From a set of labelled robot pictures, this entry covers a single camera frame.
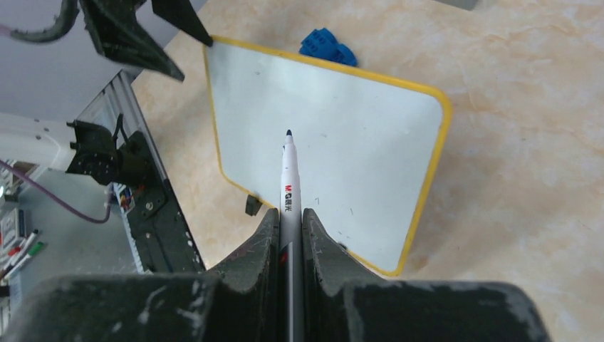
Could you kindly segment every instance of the white wall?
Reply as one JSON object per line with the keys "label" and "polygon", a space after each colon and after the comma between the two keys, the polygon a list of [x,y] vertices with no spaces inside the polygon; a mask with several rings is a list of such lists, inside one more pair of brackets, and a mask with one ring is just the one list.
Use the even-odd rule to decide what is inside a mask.
{"label": "white wall", "polygon": [[[191,0],[196,11],[206,1]],[[61,0],[0,0],[0,23],[42,29],[53,23],[60,5]],[[150,0],[137,17],[161,46],[177,32],[153,14]],[[73,120],[122,67],[96,54],[81,12],[68,35],[55,43],[40,46],[0,37],[0,112]]]}

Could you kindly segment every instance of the m&g logo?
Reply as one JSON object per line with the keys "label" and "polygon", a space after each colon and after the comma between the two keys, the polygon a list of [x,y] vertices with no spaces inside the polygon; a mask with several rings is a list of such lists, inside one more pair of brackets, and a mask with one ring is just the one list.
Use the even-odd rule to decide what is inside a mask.
{"label": "m&g logo", "polygon": [[285,211],[291,211],[291,185],[285,186]]}

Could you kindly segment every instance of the pen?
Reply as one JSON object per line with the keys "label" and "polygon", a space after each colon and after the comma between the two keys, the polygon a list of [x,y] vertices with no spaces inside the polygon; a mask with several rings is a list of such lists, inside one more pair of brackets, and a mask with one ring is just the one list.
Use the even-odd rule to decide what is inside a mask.
{"label": "pen", "polygon": [[282,284],[281,308],[287,341],[304,339],[303,260],[302,260],[302,204],[298,153],[293,136],[287,130],[283,146],[281,171],[281,199],[279,206],[279,247],[281,249]]}
{"label": "pen", "polygon": [[31,251],[27,252],[27,255],[24,256],[23,259],[21,259],[21,261],[18,262],[17,265],[15,265],[13,267],[13,269],[11,269],[4,276],[4,278],[5,279],[9,279],[18,269],[20,269],[21,267],[23,267],[23,265],[26,263],[26,261],[28,261],[29,259],[31,259],[36,254],[38,254],[38,252],[40,252],[42,250],[42,248],[44,248],[44,243],[42,243],[42,242],[38,242],[36,245],[34,245],[33,247],[31,247]]}
{"label": "pen", "polygon": [[14,265],[23,256],[23,254],[25,254],[27,252],[27,249],[31,246],[31,244],[33,244],[33,241],[36,240],[38,233],[39,233],[39,231],[37,229],[34,229],[29,234],[27,239],[20,243],[19,247],[21,248],[21,251],[19,251],[19,253],[15,254],[15,255],[11,256],[11,258],[2,267],[3,271],[6,271],[6,269],[8,269],[9,266]]}

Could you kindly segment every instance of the white robot part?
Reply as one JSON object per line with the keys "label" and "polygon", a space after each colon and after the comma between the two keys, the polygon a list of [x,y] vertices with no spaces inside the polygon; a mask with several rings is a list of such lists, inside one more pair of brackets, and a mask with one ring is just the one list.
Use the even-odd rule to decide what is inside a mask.
{"label": "white robot part", "polygon": [[30,162],[55,170],[68,169],[75,150],[73,128],[65,123],[0,113],[0,158]]}

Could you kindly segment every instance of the cable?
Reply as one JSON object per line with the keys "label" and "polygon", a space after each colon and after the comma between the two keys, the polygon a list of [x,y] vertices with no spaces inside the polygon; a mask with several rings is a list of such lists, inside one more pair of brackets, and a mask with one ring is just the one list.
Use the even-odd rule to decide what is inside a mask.
{"label": "cable", "polygon": [[74,209],[72,206],[70,206],[69,204],[65,203],[62,199],[58,198],[52,192],[48,191],[45,187],[43,187],[42,185],[38,184],[35,180],[32,180],[24,172],[16,169],[15,167],[10,166],[9,164],[7,164],[6,162],[4,162],[3,160],[0,160],[0,167],[7,169],[8,171],[12,172],[13,175],[21,178],[24,182],[29,183],[32,187],[35,187],[36,189],[42,191],[46,196],[50,197],[57,204],[59,204],[60,206],[62,206],[65,209],[67,209],[69,212],[71,212],[75,216],[80,217],[81,219],[84,219],[84,220],[86,220],[88,222],[96,223],[96,224],[102,224],[102,223],[105,223],[105,222],[107,222],[109,220],[109,214],[111,212],[111,207],[109,205],[109,201],[111,200],[111,196],[112,196],[111,191],[109,191],[109,195],[108,195],[108,198],[107,198],[107,204],[106,204],[107,205],[107,209],[105,211],[105,217],[103,219],[94,219],[94,218],[89,217],[88,215],[82,214],[78,210]]}
{"label": "cable", "polygon": [[[61,11],[55,19],[52,26],[42,31],[21,31],[14,29],[10,31],[10,36],[18,41],[29,43],[50,43],[63,38],[70,30],[78,18],[78,0],[63,0],[61,2]],[[4,33],[7,29],[5,25],[0,24],[0,31]]]}
{"label": "cable", "polygon": [[118,120],[115,122],[115,131],[113,132],[113,143],[117,143],[118,142],[118,133],[121,132],[122,133],[122,137],[124,138],[124,143],[128,142],[128,135],[126,134],[126,131],[124,130],[124,115],[122,113],[120,113],[118,115]]}

